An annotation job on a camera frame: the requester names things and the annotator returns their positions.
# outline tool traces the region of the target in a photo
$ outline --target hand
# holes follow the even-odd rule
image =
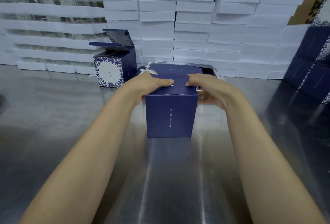
[[[238,91],[233,85],[219,80],[209,74],[189,74],[189,81],[186,86],[200,86],[203,90],[198,91],[199,104],[214,104],[221,109],[226,109],[225,99]]]
[[[136,104],[142,101],[142,97],[152,93],[157,88],[168,87],[174,83],[174,80],[154,78],[148,71],[125,82],[119,89],[129,89],[136,91],[138,96]]]

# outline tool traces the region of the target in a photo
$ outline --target person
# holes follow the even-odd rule
[[[49,176],[19,223],[90,224],[134,107],[144,95],[173,83],[144,72],[118,88]],[[205,74],[190,74],[186,86],[202,87],[199,103],[215,104],[226,111],[244,194],[255,224],[326,223],[239,89]]]

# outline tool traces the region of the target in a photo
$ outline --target stainless steel surface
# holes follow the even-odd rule
[[[328,218],[329,107],[281,81],[226,80]],[[87,75],[0,65],[0,223],[17,222],[113,92]],[[146,138],[138,105],[93,223],[251,223],[224,111],[198,106],[191,139],[161,141]]]

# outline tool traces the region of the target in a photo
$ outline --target forearm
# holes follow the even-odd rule
[[[229,131],[254,223],[325,223],[244,95],[225,96]]]
[[[47,179],[20,223],[91,223],[136,102],[118,89]]]

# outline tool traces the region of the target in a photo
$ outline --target person's right hand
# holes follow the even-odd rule
[[[235,86],[209,74],[189,74],[188,76],[189,81],[186,86],[203,88],[203,90],[198,91],[199,104],[214,104],[225,110],[226,99],[239,91]]]

